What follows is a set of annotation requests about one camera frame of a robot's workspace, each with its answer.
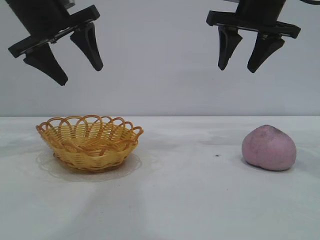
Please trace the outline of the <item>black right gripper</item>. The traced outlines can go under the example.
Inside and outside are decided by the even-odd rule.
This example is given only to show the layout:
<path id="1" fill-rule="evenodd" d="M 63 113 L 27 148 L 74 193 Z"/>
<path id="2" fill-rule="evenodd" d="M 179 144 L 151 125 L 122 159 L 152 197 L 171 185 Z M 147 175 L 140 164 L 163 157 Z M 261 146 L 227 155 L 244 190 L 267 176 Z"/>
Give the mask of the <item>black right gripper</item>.
<path id="1" fill-rule="evenodd" d="M 224 70 L 236 47 L 243 39 L 238 30 L 259 32 L 247 68 L 251 73 L 285 44 L 281 36 L 297 38 L 301 29 L 278 21 L 284 0 L 240 0 L 235 12 L 210 10 L 206 23 L 218 26 L 218 67 Z"/>

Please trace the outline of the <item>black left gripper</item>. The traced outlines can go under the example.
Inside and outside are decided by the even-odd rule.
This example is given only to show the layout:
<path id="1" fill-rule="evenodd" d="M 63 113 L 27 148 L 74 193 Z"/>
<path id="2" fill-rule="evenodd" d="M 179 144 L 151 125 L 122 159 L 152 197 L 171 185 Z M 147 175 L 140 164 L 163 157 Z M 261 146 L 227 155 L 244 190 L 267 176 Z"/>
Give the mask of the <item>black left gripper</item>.
<path id="1" fill-rule="evenodd" d="M 14 58 L 32 49 L 25 54 L 23 61 L 64 86 L 68 76 L 57 62 L 50 46 L 44 43 L 56 42 L 78 28 L 70 36 L 71 41 L 96 71 L 102 70 L 104 64 L 93 23 L 100 17 L 100 13 L 95 5 L 69 14 L 61 0 L 7 0 L 6 3 L 30 34 L 8 48 Z"/>

